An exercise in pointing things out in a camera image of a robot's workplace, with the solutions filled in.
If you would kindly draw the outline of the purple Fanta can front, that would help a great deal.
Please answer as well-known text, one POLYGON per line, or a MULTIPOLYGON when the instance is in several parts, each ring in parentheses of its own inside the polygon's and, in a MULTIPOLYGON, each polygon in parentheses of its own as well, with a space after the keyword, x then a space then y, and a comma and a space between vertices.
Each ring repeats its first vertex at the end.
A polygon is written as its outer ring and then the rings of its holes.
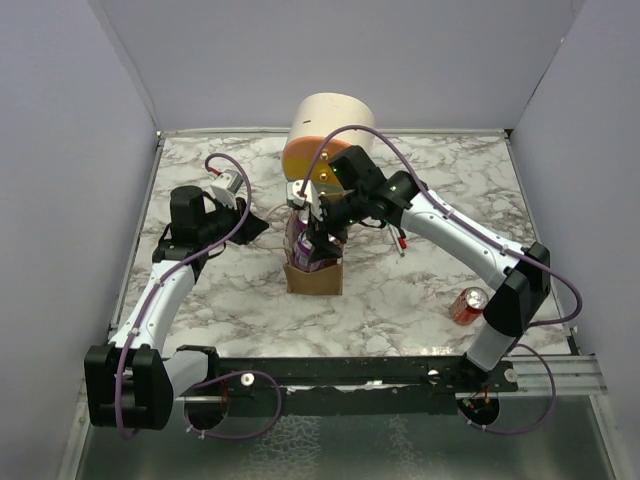
POLYGON ((315 262, 312 263, 309 260, 309 254, 310 254, 310 243, 306 240, 305 238, 305 233, 300 233, 298 236, 298 243, 297 243, 297 247, 298 247, 298 260, 297 260, 297 264, 294 266, 295 268, 297 268, 300 271, 306 272, 306 273, 311 273, 311 272, 316 272, 325 268, 328 268, 330 266, 333 265, 337 265, 340 263, 340 260, 338 261, 320 261, 320 262, 315 262))

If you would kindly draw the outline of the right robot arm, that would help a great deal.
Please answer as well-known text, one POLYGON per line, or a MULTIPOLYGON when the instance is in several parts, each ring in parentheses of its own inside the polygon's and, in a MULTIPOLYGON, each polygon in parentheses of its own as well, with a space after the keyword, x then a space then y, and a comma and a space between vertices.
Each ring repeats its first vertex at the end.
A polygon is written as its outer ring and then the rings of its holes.
POLYGON ((330 200, 303 181, 290 191, 291 201, 309 210, 312 259, 341 257, 329 239, 344 241, 350 226, 373 219, 429 240, 473 270, 494 294, 459 378, 469 390, 486 388, 495 379, 495 366, 524 335, 550 293, 549 250, 538 242, 524 247, 477 224, 407 171, 385 176, 359 146, 338 152, 329 166, 345 191, 342 197, 330 200))

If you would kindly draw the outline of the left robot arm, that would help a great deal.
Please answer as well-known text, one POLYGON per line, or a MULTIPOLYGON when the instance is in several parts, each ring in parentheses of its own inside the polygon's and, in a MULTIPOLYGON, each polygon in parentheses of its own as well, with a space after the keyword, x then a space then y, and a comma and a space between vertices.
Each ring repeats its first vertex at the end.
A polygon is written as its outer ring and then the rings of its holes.
POLYGON ((169 359, 162 351, 180 306, 206 263, 227 244, 246 245, 268 227, 251 211, 251 199, 234 189, 209 194, 196 186, 174 189, 170 222, 152 255, 149 281, 130 317, 84 358, 92 425, 114 427, 129 440, 141 430, 163 429, 174 400, 191 387, 206 395, 221 371, 209 353, 187 348, 169 359))

